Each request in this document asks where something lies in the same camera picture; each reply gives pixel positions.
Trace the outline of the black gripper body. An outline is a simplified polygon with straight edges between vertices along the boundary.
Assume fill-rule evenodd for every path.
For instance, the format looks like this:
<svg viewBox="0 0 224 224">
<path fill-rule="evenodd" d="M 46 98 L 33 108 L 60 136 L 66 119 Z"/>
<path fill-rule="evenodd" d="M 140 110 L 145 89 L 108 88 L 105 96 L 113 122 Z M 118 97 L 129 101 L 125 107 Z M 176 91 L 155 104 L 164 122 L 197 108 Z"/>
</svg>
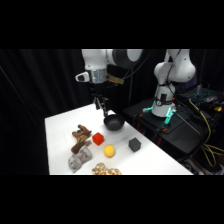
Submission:
<svg viewBox="0 0 224 224">
<path fill-rule="evenodd" d="M 91 83 L 90 90 L 93 96 L 99 96 L 105 98 L 107 92 L 107 83 L 106 82 L 99 84 Z"/>
</svg>

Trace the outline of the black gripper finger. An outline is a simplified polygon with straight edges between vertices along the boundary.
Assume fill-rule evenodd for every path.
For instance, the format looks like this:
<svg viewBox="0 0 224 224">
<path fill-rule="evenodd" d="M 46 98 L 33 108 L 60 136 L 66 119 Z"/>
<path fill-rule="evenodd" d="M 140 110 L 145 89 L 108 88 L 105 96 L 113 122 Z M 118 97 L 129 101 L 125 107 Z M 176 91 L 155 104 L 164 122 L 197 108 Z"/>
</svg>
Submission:
<svg viewBox="0 0 224 224">
<path fill-rule="evenodd" d="M 97 110 L 101 109 L 101 104 L 98 97 L 94 97 L 93 103 L 95 104 Z"/>
<path fill-rule="evenodd" d="M 104 117 L 108 116 L 107 101 L 108 101 L 107 98 L 101 98 L 101 106 L 102 106 Z"/>
</svg>

